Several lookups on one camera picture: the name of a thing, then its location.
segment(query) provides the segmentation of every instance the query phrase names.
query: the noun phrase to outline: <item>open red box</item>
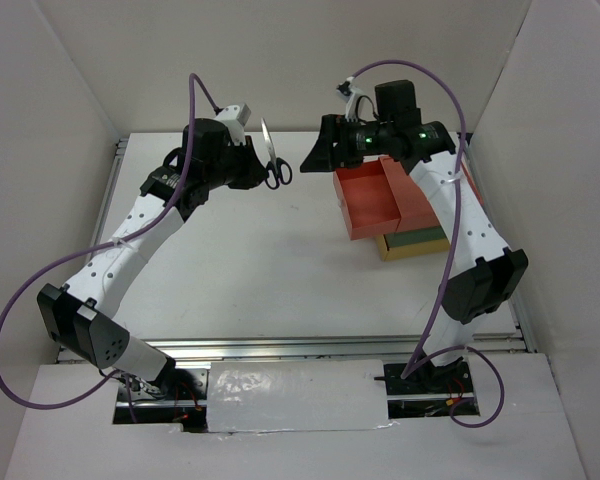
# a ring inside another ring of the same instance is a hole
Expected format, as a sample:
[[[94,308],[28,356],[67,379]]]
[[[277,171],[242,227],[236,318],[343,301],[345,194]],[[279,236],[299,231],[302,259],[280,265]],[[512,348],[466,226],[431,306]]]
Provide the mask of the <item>open red box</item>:
[[[482,203],[471,177],[469,183]],[[391,157],[339,168],[333,184],[351,240],[440,225],[420,188]]]

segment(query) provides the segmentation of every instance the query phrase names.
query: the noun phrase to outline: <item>wall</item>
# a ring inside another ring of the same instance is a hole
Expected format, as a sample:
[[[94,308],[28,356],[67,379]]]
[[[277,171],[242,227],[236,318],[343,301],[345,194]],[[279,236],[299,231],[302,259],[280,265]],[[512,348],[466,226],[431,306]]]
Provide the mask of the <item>wall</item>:
[[[457,91],[478,121],[530,0],[40,0],[114,124],[123,132],[180,130],[195,71],[221,104],[247,101],[249,128],[316,130],[343,112],[335,86],[382,58],[420,62]],[[403,67],[366,74],[411,78],[425,119],[457,129],[433,82]],[[205,102],[202,113],[211,115]]]
[[[113,145],[35,8],[0,0],[0,311],[28,275],[86,246]],[[75,266],[49,280],[61,282]],[[13,311],[0,348],[6,380],[25,398],[53,353],[35,290]],[[23,413],[0,392],[0,479]]]
[[[600,479],[600,6],[534,0],[472,145],[589,478]]]

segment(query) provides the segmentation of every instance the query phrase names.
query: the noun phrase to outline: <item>plastic-covered panel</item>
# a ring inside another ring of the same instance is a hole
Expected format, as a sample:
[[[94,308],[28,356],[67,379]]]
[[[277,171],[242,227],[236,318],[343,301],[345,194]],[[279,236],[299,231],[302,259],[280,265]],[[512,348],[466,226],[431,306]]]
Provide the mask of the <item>plastic-covered panel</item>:
[[[210,432],[369,430],[389,424],[382,361],[220,362]]]

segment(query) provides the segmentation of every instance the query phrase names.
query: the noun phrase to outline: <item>black wire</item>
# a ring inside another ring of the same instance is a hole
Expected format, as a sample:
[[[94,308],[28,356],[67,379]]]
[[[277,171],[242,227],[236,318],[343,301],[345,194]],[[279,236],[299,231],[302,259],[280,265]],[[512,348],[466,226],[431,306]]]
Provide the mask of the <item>black wire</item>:
[[[360,115],[358,114],[358,109],[360,108],[360,102],[362,101],[363,98],[366,98],[367,100],[369,100],[369,103],[371,104],[371,112],[373,114],[373,118],[375,118],[376,120],[378,119],[378,114],[376,113],[376,106],[373,104],[373,100],[371,100],[371,98],[368,95],[362,95],[360,97],[358,97],[358,100],[356,100],[356,108],[355,108],[355,115],[356,118],[360,119]]]

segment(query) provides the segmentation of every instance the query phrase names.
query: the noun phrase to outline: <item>purple cable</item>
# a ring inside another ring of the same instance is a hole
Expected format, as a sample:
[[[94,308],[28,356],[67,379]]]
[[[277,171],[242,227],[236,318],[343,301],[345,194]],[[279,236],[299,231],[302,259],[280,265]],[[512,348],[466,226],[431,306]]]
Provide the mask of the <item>purple cable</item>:
[[[421,65],[418,65],[417,63],[408,62],[406,60],[391,59],[391,60],[380,60],[378,62],[370,63],[369,65],[362,67],[360,70],[356,71],[352,75],[352,77],[356,78],[359,75],[361,75],[362,73],[366,72],[367,70],[371,70],[372,68],[379,67],[381,65],[404,65],[406,67],[414,68],[414,69],[424,73],[431,79],[433,79],[447,93],[447,95],[453,102],[453,105],[456,107],[456,110],[458,112],[458,118],[460,119],[460,142],[459,142],[460,144],[458,146],[458,154],[456,155],[455,173],[457,174],[458,172],[460,172],[460,169],[462,168],[462,154],[464,152],[466,138],[467,138],[467,124],[466,124],[466,121],[464,118],[464,113],[462,112],[462,107],[460,106],[460,102],[458,101],[458,98],[455,96],[455,94],[451,91],[451,88],[449,88],[449,86],[446,83],[444,83],[442,81],[442,79],[440,77],[438,77],[432,71],[424,68]],[[416,348],[414,349],[413,354],[411,355],[411,358],[409,358],[409,361],[407,362],[407,366],[404,368],[402,374],[400,375],[400,378],[402,378],[403,380],[405,378],[407,378],[409,375],[411,375],[413,372],[415,372],[422,365],[424,365],[429,360],[431,360],[432,358],[442,355],[443,353],[447,353],[447,352],[451,352],[451,351],[455,351],[455,350],[464,350],[464,348],[465,348],[463,346],[444,348],[435,353],[432,353],[431,355],[424,357],[419,362],[416,362],[416,360],[424,352],[424,344],[427,341],[427,338],[429,338],[429,335],[431,334],[433,324],[435,323],[436,317],[438,316],[438,312],[440,311],[440,307],[442,306],[442,298],[444,297],[444,292],[447,289],[447,284],[449,283],[449,277],[451,276],[451,267],[453,266],[453,258],[455,257],[456,247],[458,246],[458,235],[460,233],[460,210],[462,207],[461,190],[460,190],[459,182],[455,182],[455,192],[456,192],[456,205],[455,205],[455,215],[454,215],[454,220],[453,220],[453,233],[451,235],[451,245],[449,247],[449,255],[447,256],[447,262],[445,263],[444,272],[442,273],[442,280],[440,282],[440,287],[438,288],[438,295],[436,296],[436,300],[433,304],[433,308],[431,309],[431,314],[429,315],[429,320],[427,321],[427,324],[422,332],[422,336],[420,337],[420,340],[418,341],[418,344],[416,345]],[[489,425],[500,414],[500,411],[502,410],[502,406],[504,405],[504,395],[505,395],[504,383],[502,382],[502,377],[500,376],[500,373],[498,372],[496,367],[493,365],[493,363],[491,363],[491,361],[486,356],[484,356],[484,354],[482,354],[481,352],[479,352],[478,350],[476,350],[473,347],[467,346],[466,348],[467,348],[467,350],[474,352],[476,355],[478,355],[480,358],[482,358],[485,362],[487,362],[489,367],[491,367],[491,369],[495,373],[496,378],[498,379],[498,383],[500,385],[500,403],[499,403],[498,408],[496,409],[495,413],[489,419],[487,419],[486,421],[484,421],[482,423],[468,424],[468,423],[461,422],[460,420],[457,420],[453,416],[453,413],[455,412],[456,407],[462,403],[466,403],[469,400],[466,400],[466,401],[463,400],[463,401],[460,401],[460,402],[454,404],[453,407],[451,408],[451,410],[449,411],[449,416],[458,425],[462,425],[463,427],[467,427],[467,428],[479,428],[479,427],[483,427],[485,425]]]
[[[195,111],[196,111],[195,83],[196,82],[198,82],[198,85],[200,85],[200,88],[202,88],[202,91],[204,92],[206,97],[209,99],[209,102],[211,103],[212,107],[214,109],[217,108],[217,105],[211,98],[211,95],[209,94],[209,91],[206,89],[206,87],[202,83],[202,80],[200,80],[200,77],[198,77],[195,73],[192,73],[191,75],[189,75],[189,136],[188,136],[188,141],[187,141],[187,151],[185,154],[185,162],[184,162],[184,166],[182,168],[182,174],[180,177],[180,181],[178,182],[178,185],[176,186],[176,189],[173,192],[173,195],[167,202],[167,205],[164,207],[164,210],[160,213],[160,215],[158,215],[151,223],[149,223],[145,227],[142,227],[141,229],[124,237],[122,240],[124,240],[125,242],[129,242],[129,241],[133,240],[134,238],[137,238],[140,235],[148,232],[153,227],[155,227],[158,223],[160,223],[162,221],[162,219],[167,215],[169,210],[171,210],[171,208],[175,205],[175,203],[178,201],[178,198],[180,198],[180,194],[182,193],[182,189],[184,188],[184,181],[187,178],[187,173],[189,171],[189,165],[191,164],[191,154],[192,154],[192,147],[193,147],[193,132],[195,129],[195,122],[196,122],[196,118],[195,118],[196,117],[196,115],[195,115]],[[20,288],[18,288],[18,290],[16,290],[16,292],[11,296],[11,298],[5,305],[4,310],[2,310],[2,313],[0,314],[0,334],[2,332],[2,327],[4,326],[4,322],[7,319],[7,315],[13,308],[13,305],[16,303],[18,298],[20,298],[20,296],[25,292],[25,290],[27,290],[27,288],[29,288],[31,286],[31,284],[33,282],[35,282],[37,279],[39,279],[45,273],[49,272],[50,270],[53,270],[54,268],[56,268],[64,263],[67,263],[67,262],[70,262],[71,260],[82,257],[83,255],[88,255],[90,253],[94,253],[94,252],[97,252],[100,250],[111,248],[113,246],[114,246],[113,242],[105,242],[100,245],[94,245],[93,247],[85,248],[84,250],[81,250],[79,252],[75,252],[75,253],[72,253],[65,257],[62,257],[62,258],[56,260],[55,262],[50,263],[46,267],[43,267],[36,273],[34,273],[31,277],[29,277],[29,279],[27,279],[26,282],[24,282],[22,284],[22,286],[20,286]],[[114,370],[112,373],[107,375],[102,381],[100,381],[100,383],[98,383],[91,390],[83,393],[82,395],[80,395],[76,398],[67,400],[65,402],[52,403],[52,404],[48,404],[48,405],[34,403],[34,402],[30,402],[28,400],[25,400],[23,398],[20,398],[8,387],[8,385],[5,383],[4,379],[2,378],[1,373],[0,373],[0,390],[2,390],[4,392],[4,394],[7,397],[9,397],[9,399],[11,399],[12,401],[14,401],[15,403],[17,403],[19,405],[22,405],[23,407],[33,408],[36,410],[54,410],[57,408],[68,407],[69,405],[73,405],[75,403],[78,403],[81,400],[84,400],[89,395],[91,395],[96,390],[98,390],[100,387],[102,387],[106,383],[106,381],[109,378],[111,378],[116,372],[118,372],[118,371]]]
[[[464,146],[467,138],[467,124],[464,119],[464,113],[462,112],[462,107],[460,106],[460,102],[458,101],[455,94],[451,91],[449,86],[442,81],[440,77],[438,77],[432,71],[418,65],[417,63],[408,62],[406,60],[380,60],[379,62],[370,63],[366,67],[362,67],[360,70],[355,72],[352,77],[356,78],[367,70],[371,70],[372,68],[379,67],[381,65],[404,65],[406,67],[415,68],[416,70],[424,73],[428,77],[435,80],[435,82],[440,85],[449,98],[453,102],[453,105],[456,107],[458,111],[458,117],[460,118],[460,145],[458,147],[458,154],[456,155],[456,167],[455,173],[457,174],[462,168],[462,153],[464,152]],[[444,272],[442,273],[442,280],[440,281],[440,287],[438,288],[438,295],[436,296],[436,301],[433,304],[433,308],[431,309],[431,314],[429,315],[429,320],[427,321],[426,326],[422,332],[422,336],[420,337],[420,341],[416,345],[415,350],[413,351],[413,355],[409,358],[407,362],[407,366],[404,371],[400,375],[400,378],[403,380],[411,375],[415,369],[413,368],[413,364],[420,357],[424,349],[424,343],[429,338],[431,334],[431,329],[433,328],[433,324],[436,321],[436,317],[438,316],[438,311],[442,306],[442,298],[444,297],[444,292],[447,289],[447,283],[449,282],[449,277],[451,276],[451,267],[453,266],[453,258],[456,253],[456,247],[458,245],[458,234],[460,232],[460,208],[462,205],[460,198],[460,183],[455,182],[455,191],[456,191],[456,211],[455,211],[455,219],[453,221],[453,234],[451,235],[451,245],[449,247],[449,255],[447,256],[447,263],[444,266]]]
[[[129,402],[129,414],[131,415],[131,421],[133,423],[138,423],[136,412],[133,411],[133,401],[131,400],[131,379],[129,378],[128,373],[125,373],[124,375],[124,386],[127,388],[127,399]]]

